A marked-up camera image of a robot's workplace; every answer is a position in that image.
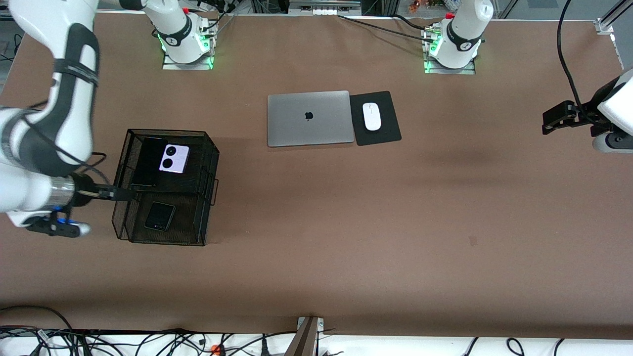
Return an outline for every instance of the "white computer mouse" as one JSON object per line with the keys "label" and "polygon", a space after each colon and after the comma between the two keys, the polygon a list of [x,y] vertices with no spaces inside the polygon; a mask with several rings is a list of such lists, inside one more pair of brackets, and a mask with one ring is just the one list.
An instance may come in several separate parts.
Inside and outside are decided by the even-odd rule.
{"label": "white computer mouse", "polygon": [[365,127],[369,131],[376,131],[380,128],[380,110],[378,110],[378,104],[363,104],[363,117],[365,118]]}

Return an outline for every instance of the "mouse pad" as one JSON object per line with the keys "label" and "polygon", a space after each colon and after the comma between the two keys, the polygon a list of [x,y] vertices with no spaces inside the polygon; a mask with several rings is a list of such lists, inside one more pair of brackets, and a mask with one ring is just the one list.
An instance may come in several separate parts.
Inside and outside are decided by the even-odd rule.
{"label": "mouse pad", "polygon": [[[371,92],[369,94],[351,95],[349,102],[352,110],[354,135],[356,135],[356,143],[358,146],[399,141],[402,139],[390,92],[380,91]],[[365,127],[365,118],[363,117],[363,104],[365,103],[376,103],[380,110],[381,124],[380,128],[376,131],[369,131]]]}

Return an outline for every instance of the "black mesh basket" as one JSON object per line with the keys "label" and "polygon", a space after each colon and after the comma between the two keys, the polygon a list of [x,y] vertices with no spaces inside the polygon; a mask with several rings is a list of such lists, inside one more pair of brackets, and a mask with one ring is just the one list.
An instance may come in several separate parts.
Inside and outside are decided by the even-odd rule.
{"label": "black mesh basket", "polygon": [[[160,138],[168,144],[189,147],[183,173],[158,171],[156,186],[131,184],[145,138]],[[215,204],[218,180],[215,177],[220,152],[201,131],[127,131],[116,170],[115,185],[138,192],[135,200],[117,201],[112,215],[116,236],[133,243],[204,246],[206,230]],[[166,231],[148,229],[145,221],[154,202],[175,206]]]}

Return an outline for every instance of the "silver laptop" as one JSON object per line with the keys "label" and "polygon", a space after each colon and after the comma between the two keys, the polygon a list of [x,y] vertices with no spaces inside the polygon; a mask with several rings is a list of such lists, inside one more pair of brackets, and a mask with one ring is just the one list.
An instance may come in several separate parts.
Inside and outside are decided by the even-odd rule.
{"label": "silver laptop", "polygon": [[354,142],[349,92],[268,96],[270,147]]}

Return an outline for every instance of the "brown table surface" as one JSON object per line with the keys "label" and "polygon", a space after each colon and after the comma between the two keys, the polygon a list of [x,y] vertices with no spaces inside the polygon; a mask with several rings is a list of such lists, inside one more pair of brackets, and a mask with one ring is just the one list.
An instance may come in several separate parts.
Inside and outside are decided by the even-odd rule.
{"label": "brown table surface", "polygon": [[[91,329],[260,333],[312,314],[351,334],[633,337],[633,163],[595,152],[587,127],[541,135],[542,112],[572,98],[555,22],[492,22],[475,76],[424,74],[418,41],[333,16],[240,16],[213,70],[163,71],[151,29],[96,18],[94,149],[114,178],[128,128],[206,131],[221,152],[211,244],[119,241],[109,202],[76,209],[94,229],[81,239],[3,216],[0,305]],[[584,100],[620,73],[591,23],[563,42]],[[46,98],[51,70],[25,39],[1,103]],[[266,146],[269,94],[341,89],[391,91],[402,141]]]}

